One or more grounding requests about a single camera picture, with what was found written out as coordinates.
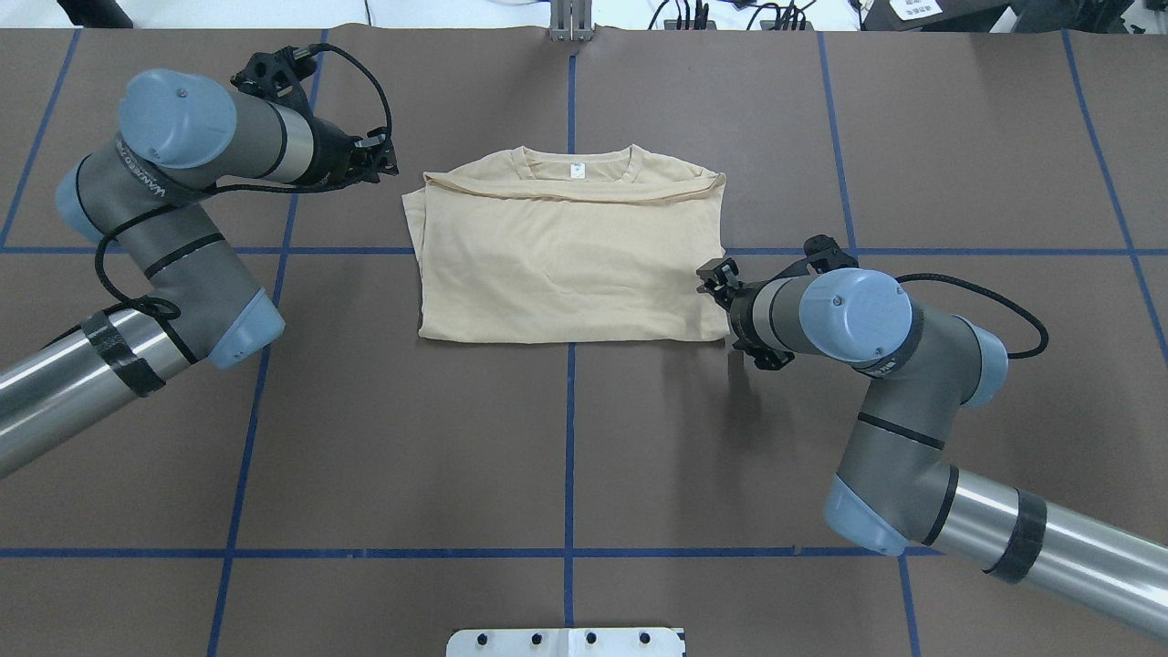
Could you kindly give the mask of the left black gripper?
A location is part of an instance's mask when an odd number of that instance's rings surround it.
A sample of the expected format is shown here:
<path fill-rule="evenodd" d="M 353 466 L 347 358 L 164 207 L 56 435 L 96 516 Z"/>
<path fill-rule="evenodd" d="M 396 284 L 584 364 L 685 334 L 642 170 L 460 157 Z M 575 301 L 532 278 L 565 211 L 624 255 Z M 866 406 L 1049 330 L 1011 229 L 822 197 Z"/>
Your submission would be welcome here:
<path fill-rule="evenodd" d="M 317 123 L 317 184 L 378 184 L 398 174 L 391 133 L 383 126 L 360 137 Z"/>

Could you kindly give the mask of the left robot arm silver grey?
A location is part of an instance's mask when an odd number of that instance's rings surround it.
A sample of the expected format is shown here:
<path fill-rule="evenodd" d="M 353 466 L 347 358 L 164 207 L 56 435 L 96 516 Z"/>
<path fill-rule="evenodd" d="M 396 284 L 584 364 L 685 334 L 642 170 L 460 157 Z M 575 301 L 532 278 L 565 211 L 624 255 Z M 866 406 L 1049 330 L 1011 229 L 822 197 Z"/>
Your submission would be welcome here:
<path fill-rule="evenodd" d="M 114 303 L 4 371 L 4 475 L 189 366 L 230 369 L 283 334 L 274 299 L 204 201 L 328 193 L 397 172 L 391 122 L 350 136 L 313 113 L 303 82 L 314 54 L 260 54 L 230 87 L 171 69 L 130 79 L 118 133 L 56 191 Z"/>

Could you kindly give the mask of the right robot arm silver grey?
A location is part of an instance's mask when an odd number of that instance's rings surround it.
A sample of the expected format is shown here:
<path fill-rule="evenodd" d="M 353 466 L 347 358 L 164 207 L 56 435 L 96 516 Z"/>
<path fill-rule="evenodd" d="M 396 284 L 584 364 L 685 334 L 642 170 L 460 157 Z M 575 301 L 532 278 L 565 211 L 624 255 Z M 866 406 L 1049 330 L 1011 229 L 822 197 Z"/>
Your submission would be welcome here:
<path fill-rule="evenodd" d="M 759 369 L 820 355 L 867 378 L 823 507 L 839 535 L 882 556 L 918 542 L 967 558 L 988 578 L 1164 639 L 1163 546 L 944 461 L 958 412 L 1004 387 L 1010 357 L 997 336 L 842 253 L 759 282 L 715 258 L 697 277 Z"/>

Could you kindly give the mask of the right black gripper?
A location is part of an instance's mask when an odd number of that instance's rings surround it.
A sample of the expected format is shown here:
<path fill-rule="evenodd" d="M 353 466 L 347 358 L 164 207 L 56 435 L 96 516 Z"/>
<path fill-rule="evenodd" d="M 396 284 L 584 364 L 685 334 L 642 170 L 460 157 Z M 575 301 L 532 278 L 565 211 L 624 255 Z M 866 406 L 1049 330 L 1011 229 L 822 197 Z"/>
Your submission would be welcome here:
<path fill-rule="evenodd" d="M 730 328 L 735 334 L 734 350 L 750 357 L 756 369 L 784 369 L 794 360 L 794 353 L 764 341 L 764 334 L 756 328 L 756 304 L 771 282 L 743 283 L 738 274 L 739 269 L 732 257 L 710 260 L 696 270 L 702 282 L 697 292 L 712 297 L 718 307 L 726 310 Z"/>

